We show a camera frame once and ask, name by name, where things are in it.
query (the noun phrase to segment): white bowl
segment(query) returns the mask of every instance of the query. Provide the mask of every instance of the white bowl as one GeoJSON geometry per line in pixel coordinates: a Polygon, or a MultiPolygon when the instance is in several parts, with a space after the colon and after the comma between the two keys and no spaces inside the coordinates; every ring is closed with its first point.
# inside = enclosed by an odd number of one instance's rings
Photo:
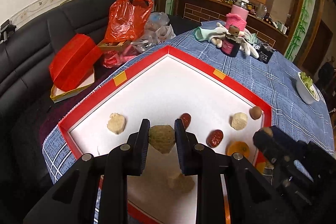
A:
{"type": "Polygon", "coordinates": [[[311,105],[313,102],[318,102],[320,100],[320,97],[319,97],[314,85],[311,86],[311,89],[314,92],[314,96],[313,96],[309,92],[309,90],[307,89],[305,84],[303,83],[300,75],[301,75],[301,73],[299,72],[298,73],[299,78],[296,81],[296,89],[297,89],[297,92],[299,93],[300,97],[308,105],[311,105]]]}

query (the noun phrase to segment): sofa backrest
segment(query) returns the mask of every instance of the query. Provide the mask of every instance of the sofa backrest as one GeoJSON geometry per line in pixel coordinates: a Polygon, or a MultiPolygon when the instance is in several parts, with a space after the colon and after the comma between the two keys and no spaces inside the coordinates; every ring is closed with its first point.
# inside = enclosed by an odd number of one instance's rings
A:
{"type": "Polygon", "coordinates": [[[48,66],[76,33],[86,34],[96,43],[103,39],[109,8],[115,1],[71,0],[32,19],[0,44],[1,133],[51,89],[48,66]]]}

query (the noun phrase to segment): green vegetable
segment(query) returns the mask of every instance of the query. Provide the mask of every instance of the green vegetable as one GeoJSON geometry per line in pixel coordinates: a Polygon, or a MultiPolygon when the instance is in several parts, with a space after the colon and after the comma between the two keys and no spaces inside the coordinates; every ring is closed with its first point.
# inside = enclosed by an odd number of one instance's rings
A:
{"type": "Polygon", "coordinates": [[[307,87],[307,89],[311,93],[311,95],[314,96],[314,91],[311,89],[313,85],[313,80],[309,76],[307,76],[305,72],[300,73],[300,77],[304,85],[307,87]]]}

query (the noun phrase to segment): table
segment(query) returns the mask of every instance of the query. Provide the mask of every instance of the table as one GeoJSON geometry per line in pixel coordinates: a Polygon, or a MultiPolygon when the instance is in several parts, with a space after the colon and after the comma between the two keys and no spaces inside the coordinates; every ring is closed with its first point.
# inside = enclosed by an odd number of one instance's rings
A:
{"type": "MultiPolygon", "coordinates": [[[[203,22],[203,28],[214,29],[216,22],[225,25],[223,21],[203,22]]],[[[236,58],[231,58],[224,55],[213,44],[207,41],[197,41],[193,36],[193,31],[188,31],[130,60],[112,73],[95,90],[126,68],[166,45],[185,51],[232,77],[271,105],[272,125],[280,128],[295,141],[315,142],[335,157],[333,130],[322,94],[317,89],[320,101],[312,105],[305,104],[295,88],[299,69],[279,52],[273,54],[268,64],[245,56],[242,52],[239,52],[236,58]]],[[[76,161],[58,127],[55,127],[45,139],[42,153],[53,183],[76,161]]],[[[97,197],[95,222],[98,219],[99,201],[100,190],[97,197]]],[[[129,218],[129,223],[138,223],[131,217],[129,218]]]]}

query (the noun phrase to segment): dark brown door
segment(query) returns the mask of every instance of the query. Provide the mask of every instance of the dark brown door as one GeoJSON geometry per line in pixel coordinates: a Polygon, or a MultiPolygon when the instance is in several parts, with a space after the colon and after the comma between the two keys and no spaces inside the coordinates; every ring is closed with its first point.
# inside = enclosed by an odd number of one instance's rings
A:
{"type": "Polygon", "coordinates": [[[313,45],[311,46],[310,51],[302,65],[303,68],[311,75],[314,75],[321,65],[321,62],[327,53],[332,37],[333,33],[321,20],[313,45]]]}

